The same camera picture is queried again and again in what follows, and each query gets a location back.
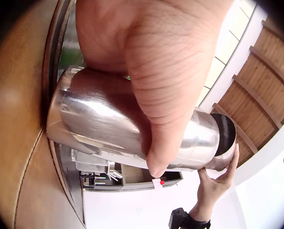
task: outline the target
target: wooden ceiling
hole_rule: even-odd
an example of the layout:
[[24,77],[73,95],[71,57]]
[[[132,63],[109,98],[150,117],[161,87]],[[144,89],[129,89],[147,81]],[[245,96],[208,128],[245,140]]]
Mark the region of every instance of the wooden ceiling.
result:
[[284,36],[268,18],[250,55],[213,112],[237,127],[241,166],[284,124]]

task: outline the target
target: hand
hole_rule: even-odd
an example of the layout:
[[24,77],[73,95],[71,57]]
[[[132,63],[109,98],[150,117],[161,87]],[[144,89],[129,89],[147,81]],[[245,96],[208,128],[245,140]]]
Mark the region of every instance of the hand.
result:
[[154,177],[177,155],[232,2],[77,0],[77,35],[87,67],[129,74],[151,122],[147,165]]
[[216,201],[231,187],[238,164],[239,148],[235,146],[234,156],[227,171],[217,179],[208,176],[205,168],[199,169],[200,185],[197,191],[197,203],[189,212],[196,221],[208,222]]

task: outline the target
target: white wall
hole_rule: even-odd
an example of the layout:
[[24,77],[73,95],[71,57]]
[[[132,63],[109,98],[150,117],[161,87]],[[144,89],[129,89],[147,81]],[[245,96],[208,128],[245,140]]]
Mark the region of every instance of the white wall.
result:
[[[188,212],[197,201],[198,173],[182,174],[184,179],[178,185],[160,191],[85,192],[87,229],[104,229],[107,225],[113,225],[113,229],[168,228],[172,210],[183,207]],[[216,177],[218,173],[212,173],[211,176]],[[216,203],[211,222],[212,228],[216,229],[246,229],[235,188]]]
[[284,151],[236,187],[247,228],[276,229],[284,224]]

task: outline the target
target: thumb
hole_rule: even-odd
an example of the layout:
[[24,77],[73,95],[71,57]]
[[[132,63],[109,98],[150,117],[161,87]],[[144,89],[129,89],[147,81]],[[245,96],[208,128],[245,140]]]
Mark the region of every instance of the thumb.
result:
[[209,175],[207,174],[207,171],[205,170],[205,168],[199,169],[198,170],[198,175],[200,178],[200,182],[205,182],[207,179],[209,179]]
[[146,161],[153,177],[161,177],[177,156],[191,113],[189,111],[167,124],[151,124],[152,143]]

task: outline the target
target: wooden slat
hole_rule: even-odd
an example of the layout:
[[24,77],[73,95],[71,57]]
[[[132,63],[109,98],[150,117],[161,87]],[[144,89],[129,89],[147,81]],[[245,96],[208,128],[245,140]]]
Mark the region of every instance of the wooden slat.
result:
[[[278,120],[283,124],[284,123],[284,84],[281,83],[281,81],[252,54],[249,55],[246,63],[244,64],[240,72],[238,73],[238,77],[240,77],[242,81],[244,81],[251,88],[253,88],[255,93],[257,93],[261,97],[261,99],[267,104],[267,106],[270,107],[270,109],[278,117]],[[233,90],[236,90],[239,88],[241,91],[244,91],[244,93],[256,105],[256,107],[258,107],[258,109],[265,115],[265,112],[263,111],[263,109],[260,109],[260,106],[258,106],[257,103],[251,98],[249,93],[246,90],[244,90],[238,83],[234,82],[234,84],[237,87],[233,88]],[[219,104],[222,107],[224,107],[228,113],[231,114],[230,110],[227,109],[227,107],[225,107],[220,102]],[[268,119],[269,122],[271,122],[273,128],[276,129],[276,125],[270,120],[270,118],[267,115],[265,115],[265,117]],[[242,128],[246,132],[250,133],[250,131],[244,128],[244,126],[242,126]],[[259,143],[256,143],[252,136],[250,136],[250,138],[251,140],[253,140],[255,145],[259,148]]]
[[253,90],[252,87],[250,87],[248,84],[246,84],[240,77],[237,75],[233,76],[233,79],[243,88],[245,89],[251,96],[254,98],[254,100],[264,109],[264,111],[267,113],[267,115],[272,119],[272,121],[275,123],[275,125],[280,129],[282,127],[281,122],[279,121],[276,114],[271,110],[271,108],[261,99],[261,97]]
[[249,160],[254,155],[254,153],[248,147],[245,141],[239,136],[239,134],[237,134],[236,136],[236,143],[238,143],[239,146],[239,158],[238,158],[238,167],[239,167],[247,160]]
[[275,26],[271,20],[262,20],[263,27],[267,29],[270,33],[275,35],[278,39],[280,39],[284,43],[284,34],[283,32]]
[[284,43],[280,39],[263,28],[253,47],[261,51],[284,73]]
[[232,122],[234,123],[235,127],[236,127],[236,131],[237,133],[240,135],[240,137],[245,141],[245,143],[248,145],[248,147],[252,150],[252,152],[254,154],[256,154],[258,152],[258,149],[256,148],[256,146],[254,145],[254,143],[251,141],[251,139],[248,137],[248,135],[240,128],[240,126],[230,117],[230,115],[227,114],[227,112],[225,112],[225,110],[219,106],[217,103],[213,104],[213,107],[215,110],[217,110],[219,113],[228,116]]
[[269,58],[253,46],[250,46],[250,51],[284,84],[284,73]]

